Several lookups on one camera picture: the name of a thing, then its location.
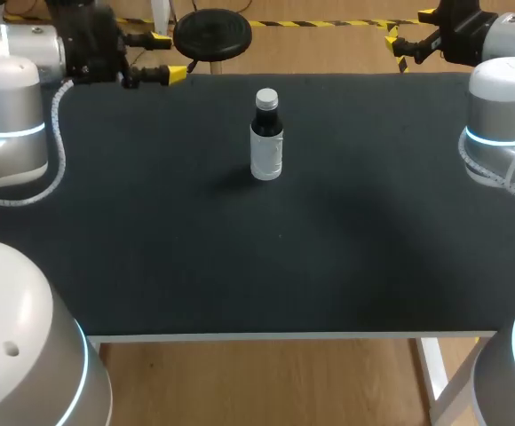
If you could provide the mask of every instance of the white cable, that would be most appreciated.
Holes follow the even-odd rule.
[[[515,184],[511,182],[512,176],[514,176],[515,172],[515,157],[512,161],[510,167],[508,168],[508,171],[506,173],[506,178],[502,178],[498,176],[497,174],[493,173],[492,171],[485,169],[480,164],[476,163],[468,154],[466,149],[464,149],[464,141],[466,140],[466,131],[463,130],[461,133],[461,136],[459,137],[459,154],[463,158],[466,165],[474,170],[476,173],[482,175],[485,178],[488,178],[492,181],[493,185],[503,187],[515,196]]]
[[[34,204],[42,200],[43,198],[50,195],[60,184],[60,181],[64,177],[66,171],[66,152],[64,151],[64,144],[62,142],[62,135],[60,134],[59,126],[59,105],[62,97],[65,93],[74,86],[72,80],[68,80],[59,88],[59,90],[52,98],[51,107],[51,121],[52,121],[52,133],[54,134],[54,140],[56,142],[56,148],[59,157],[59,170],[56,173],[56,177],[52,183],[44,191],[33,197],[27,198],[26,200],[0,200],[1,207],[23,207],[29,204]]]

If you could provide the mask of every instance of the white pillar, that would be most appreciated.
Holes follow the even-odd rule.
[[[151,0],[154,30],[161,36],[167,35],[170,18],[170,0]]]

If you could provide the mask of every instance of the cable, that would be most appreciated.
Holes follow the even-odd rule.
[[[459,137],[459,154],[461,155],[461,158],[463,158],[463,161],[466,163],[466,165],[475,171],[476,173],[482,175],[484,178],[490,179],[493,184],[496,184],[499,187],[503,187],[515,196],[515,184],[511,182],[512,177],[515,172],[515,157],[512,161],[510,167],[508,168],[508,171],[506,172],[506,178],[502,178],[498,176],[497,174],[493,173],[492,171],[485,169],[480,164],[476,163],[468,154],[466,149],[464,148],[464,141],[466,140],[466,131],[463,130],[461,133],[461,136]]]
[[[59,125],[59,105],[62,97],[66,94],[68,90],[74,87],[74,82],[72,80],[68,80],[59,88],[59,90],[52,98],[52,107],[51,107],[51,121],[52,121],[52,133],[54,134],[54,140],[56,142],[56,147],[58,150],[59,157],[59,170],[56,173],[56,177],[52,180],[52,183],[41,193],[27,198],[25,200],[0,200],[1,207],[24,207],[29,204],[34,204],[47,196],[49,196],[60,184],[60,181],[64,177],[64,173],[66,171],[66,152],[64,150],[64,143],[62,142],[62,135],[60,134],[60,125]]]
[[[137,55],[137,56],[135,57],[135,59],[133,60],[133,62],[131,62],[131,63],[130,63],[130,67],[133,67],[135,64],[137,64],[137,61],[139,60],[139,58],[141,58],[141,57],[142,57],[146,52],[147,52],[147,50],[146,50],[146,49],[143,49],[143,51],[142,51],[139,55]]]
[[[244,12],[246,12],[250,8],[252,3],[254,3],[254,0],[249,0],[248,4],[246,4],[246,7],[240,9],[239,11],[236,11],[236,13],[244,13]]]
[[[194,11],[198,12],[198,5],[196,4],[196,0],[191,0],[191,1],[193,3]],[[254,0],[249,0],[248,4],[246,4],[245,7],[241,8],[239,11],[236,11],[236,13],[244,13],[244,12],[246,12],[250,8],[252,3],[254,3]]]

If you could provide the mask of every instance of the dark liquid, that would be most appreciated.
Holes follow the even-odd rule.
[[[251,122],[251,129],[262,138],[272,138],[283,131],[283,123],[277,115],[277,108],[262,111],[256,108],[256,118]]]

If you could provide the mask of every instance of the white label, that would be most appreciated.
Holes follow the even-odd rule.
[[[277,178],[281,173],[283,132],[273,138],[262,138],[250,128],[251,173],[260,180]]]

